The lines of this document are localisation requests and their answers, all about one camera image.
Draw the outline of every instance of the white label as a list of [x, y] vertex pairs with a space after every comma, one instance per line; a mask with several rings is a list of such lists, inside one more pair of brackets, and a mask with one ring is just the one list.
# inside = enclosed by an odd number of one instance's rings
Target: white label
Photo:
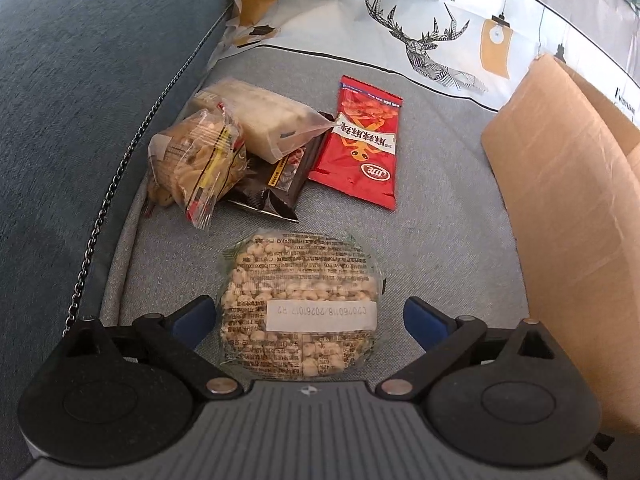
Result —
[[382, 134], [375, 130], [356, 126], [343, 113], [338, 115], [338, 120], [335, 122], [338, 123], [333, 129], [335, 134], [356, 142], [366, 142], [382, 152], [396, 154], [396, 136], [394, 134]]
[[169, 145], [169, 142], [171, 142], [171, 139], [171, 137], [161, 134], [155, 134], [151, 137], [147, 150], [149, 157], [154, 156], [156, 160], [163, 160], [164, 152], [166, 152], [166, 147]]
[[267, 332], [353, 332], [377, 324], [375, 301], [267, 301]]

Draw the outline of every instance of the snack pile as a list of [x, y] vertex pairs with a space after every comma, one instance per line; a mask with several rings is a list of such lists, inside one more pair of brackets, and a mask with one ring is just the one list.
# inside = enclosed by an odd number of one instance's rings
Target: snack pile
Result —
[[273, 379], [343, 371], [369, 352], [380, 277], [353, 242], [263, 232], [238, 244], [221, 299], [229, 359]]
[[242, 132], [222, 102], [155, 134], [148, 159], [149, 197], [161, 205], [176, 201], [197, 228], [208, 226], [213, 206], [246, 169]]
[[[396, 135], [402, 99], [343, 76], [338, 117], [231, 78], [197, 92], [188, 117], [148, 147], [150, 204], [178, 203], [197, 228], [224, 199], [298, 222], [312, 179], [396, 207]], [[218, 298], [226, 359], [260, 377], [302, 380], [366, 359], [383, 280], [352, 240], [263, 231], [226, 252]]]
[[270, 164], [276, 164], [334, 124], [307, 105], [232, 78], [198, 92], [191, 107], [210, 109], [220, 99], [238, 118], [249, 152]]

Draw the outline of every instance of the blue sofa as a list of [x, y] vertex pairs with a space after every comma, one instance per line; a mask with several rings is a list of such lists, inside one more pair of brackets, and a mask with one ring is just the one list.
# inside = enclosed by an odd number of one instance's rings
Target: blue sofa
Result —
[[[227, 0], [0, 0], [0, 478], [29, 454], [18, 397], [60, 339], [84, 246], [122, 153]], [[197, 85], [215, 30], [148, 135]], [[102, 230], [82, 309], [97, 315], [146, 168], [136, 153]]]

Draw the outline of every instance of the deer illustration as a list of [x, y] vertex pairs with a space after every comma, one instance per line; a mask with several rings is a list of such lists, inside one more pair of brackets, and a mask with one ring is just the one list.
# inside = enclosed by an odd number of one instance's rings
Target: deer illustration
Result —
[[451, 18], [450, 27], [445, 28], [444, 33], [440, 34], [438, 31], [438, 22], [434, 18], [433, 32], [428, 32], [426, 36], [423, 33], [420, 40], [414, 40], [407, 36], [402, 31], [402, 27], [394, 21], [394, 14], [396, 13], [397, 6], [394, 6], [385, 18], [383, 16], [384, 11], [380, 8], [380, 2], [382, 0], [373, 0], [373, 5], [371, 5], [369, 0], [364, 1], [367, 6], [367, 10], [369, 11], [369, 15], [380, 25], [384, 25], [388, 28], [389, 33], [396, 38], [396, 40], [400, 40], [404, 43], [409, 63], [411, 63], [411, 66], [418, 74], [428, 77], [432, 81], [440, 83], [448, 88], [469, 88], [479, 92], [486, 91], [486, 87], [476, 76], [467, 72], [462, 72], [462, 70], [455, 70], [448, 66], [444, 66], [431, 59], [427, 54], [428, 50], [434, 50], [438, 47], [436, 44], [437, 41], [453, 41], [462, 36], [469, 25], [469, 22], [466, 22], [464, 27], [460, 30], [456, 30], [456, 19], [450, 12], [447, 4], [444, 4], [444, 6]]

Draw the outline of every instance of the deer antlers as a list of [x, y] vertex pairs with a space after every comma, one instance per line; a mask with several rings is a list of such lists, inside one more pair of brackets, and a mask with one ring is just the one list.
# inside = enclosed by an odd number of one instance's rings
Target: deer antlers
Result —
[[[391, 11], [389, 12], [389, 14], [387, 15], [387, 17], [385, 18], [383, 16], [383, 10], [380, 8], [380, 2], [382, 0], [373, 0], [373, 5], [371, 5], [371, 3], [369, 2], [369, 0], [364, 0], [366, 6], [367, 6], [367, 10], [369, 11], [369, 15], [376, 20], [380, 25], [383, 25], [384, 27], [388, 28], [389, 32], [391, 33], [391, 35], [394, 38], [397, 38], [398, 40], [406, 43], [407, 41], [411, 40], [412, 38], [410, 38], [409, 36], [407, 36], [403, 31], [402, 31], [402, 27], [400, 27], [400, 25], [398, 25], [397, 22], [394, 21], [394, 15], [396, 13], [396, 7], [397, 6], [393, 6], [393, 8], [391, 9]], [[427, 32], [427, 34], [425, 35], [424, 33], [422, 34], [422, 37], [420, 38], [420, 40], [414, 40], [414, 41], [419, 41], [420, 43], [434, 43], [436, 41], [452, 41], [452, 40], [456, 40], [457, 38], [459, 38], [462, 33], [466, 30], [466, 28], [469, 25], [469, 22], [467, 20], [467, 22], [465, 23], [464, 27], [462, 27], [460, 30], [456, 30], [456, 19], [453, 17], [453, 14], [451, 13], [451, 11], [449, 10], [449, 7], [447, 7], [447, 4], [444, 4], [445, 8], [447, 9], [447, 13], [449, 14], [449, 17], [451, 18], [451, 24], [449, 28], [445, 28], [444, 29], [444, 33], [440, 34], [439, 30], [438, 30], [438, 22], [436, 21], [436, 19], [433, 19], [433, 31], [432, 32]]]

